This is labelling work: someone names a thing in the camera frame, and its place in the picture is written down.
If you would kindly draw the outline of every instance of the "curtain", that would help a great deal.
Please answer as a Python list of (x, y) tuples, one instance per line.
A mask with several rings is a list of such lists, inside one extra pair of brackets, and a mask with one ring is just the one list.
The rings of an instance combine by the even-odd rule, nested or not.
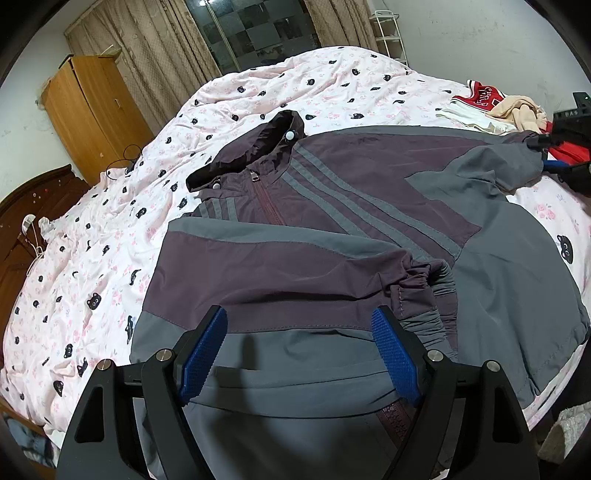
[(304, 0), (323, 47), (352, 45), (378, 51), (365, 0)]
[(120, 47), (117, 67), (154, 134), (221, 76), (183, 0), (103, 0), (66, 30), (76, 55)]

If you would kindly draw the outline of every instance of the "cable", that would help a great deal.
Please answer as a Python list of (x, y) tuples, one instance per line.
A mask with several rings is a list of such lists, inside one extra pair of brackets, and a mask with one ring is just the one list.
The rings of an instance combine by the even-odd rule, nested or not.
[(134, 164), (134, 165), (135, 165), (135, 162), (137, 162), (137, 161), (138, 161), (138, 158), (139, 158), (139, 156), (138, 156), (138, 158), (125, 158), (125, 152), (127, 152), (127, 149), (128, 149), (129, 147), (138, 147), (138, 149), (139, 149), (139, 154), (140, 154), (140, 155), (142, 154), (142, 149), (139, 147), (139, 145), (136, 145), (136, 144), (134, 144), (134, 143), (127, 145), (127, 147), (125, 147), (125, 149), (123, 150), (123, 158), (120, 158), (119, 160), (113, 160), (111, 163), (109, 163), (109, 164), (107, 165), (107, 168), (105, 168), (105, 175), (107, 175), (107, 178), (108, 178), (109, 180), (117, 180), (117, 179), (114, 179), (113, 177), (111, 177), (111, 176), (109, 175), (109, 168), (111, 167), (111, 165), (112, 165), (113, 163), (117, 163), (118, 161), (130, 161), (132, 164)]
[(31, 226), (33, 227), (33, 234), (35, 235), (35, 245), (33, 245), (31, 243), (31, 241), (28, 239), (26, 234), (24, 235), (24, 237), (25, 237), (25, 240), (27, 240), (27, 243), (33, 247), (33, 250), (35, 250), (35, 260), (33, 260), (31, 265), (29, 265), (29, 268), (27, 270), (27, 277), (29, 276), (29, 273), (31, 273), (31, 270), (33, 270), (33, 267), (37, 264), (37, 261), (42, 259), (43, 256), (45, 255), (43, 248), (39, 246), (39, 240), (37, 238), (37, 232), (35, 231), (35, 226), (34, 225), (31, 225)]

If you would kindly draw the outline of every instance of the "wooden bed frame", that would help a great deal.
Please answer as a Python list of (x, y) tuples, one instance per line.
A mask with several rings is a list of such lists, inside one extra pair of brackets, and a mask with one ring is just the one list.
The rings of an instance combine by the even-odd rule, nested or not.
[[(4, 365), (4, 331), (17, 296), (25, 283), (27, 270), (35, 259), (35, 251), (27, 239), (35, 244), (35, 229), (37, 239), (45, 248), (37, 224), (39, 218), (55, 220), (61, 217), (88, 190), (88, 184), (77, 178), (72, 172), (72, 167), (67, 165), (29, 180), (0, 203), (0, 368)], [(35, 215), (35, 221), (25, 237), (21, 232), (21, 226), (25, 215), (29, 213)], [(40, 426), (16, 413), (0, 394), (0, 414), (2, 413), (18, 420), (34, 432), (45, 435)]]

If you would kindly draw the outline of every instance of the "screw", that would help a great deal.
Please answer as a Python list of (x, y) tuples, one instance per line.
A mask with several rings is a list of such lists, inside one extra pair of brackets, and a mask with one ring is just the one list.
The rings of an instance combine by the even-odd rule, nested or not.
[(433, 362), (440, 362), (443, 360), (443, 354), (439, 350), (429, 350), (427, 356), (429, 357), (429, 360)]
[(166, 360), (170, 360), (172, 355), (173, 353), (170, 350), (163, 348), (156, 352), (156, 360), (158, 360), (158, 362), (165, 362)]
[(491, 372), (498, 372), (501, 369), (501, 366), (497, 362), (495, 362), (494, 360), (489, 360), (486, 363), (486, 367)]
[(96, 367), (99, 370), (108, 370), (109, 368), (111, 368), (111, 364), (113, 362), (111, 360), (109, 360), (108, 358), (105, 358), (104, 360), (101, 360), (100, 362), (98, 362), (96, 364)]

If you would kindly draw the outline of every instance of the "purple and gray jacket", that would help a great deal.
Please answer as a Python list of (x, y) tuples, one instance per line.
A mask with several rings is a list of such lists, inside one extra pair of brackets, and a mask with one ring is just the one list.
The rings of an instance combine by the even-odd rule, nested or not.
[[(285, 461), (293, 478), (381, 478), (395, 446), (375, 419), (398, 398), (370, 332), (382, 304), (428, 348), (499, 361), (523, 407), (554, 378), (589, 317), (553, 240), (502, 192), (541, 174), (528, 134), (306, 137), (282, 111), (187, 178), (202, 203), (169, 225), (131, 359), (174, 345), (212, 304), (228, 311), (218, 366), (186, 409), (219, 478), (292, 478)], [(339, 444), (333, 470), (302, 466), (299, 453), (334, 453), (360, 429), (364, 446)]]

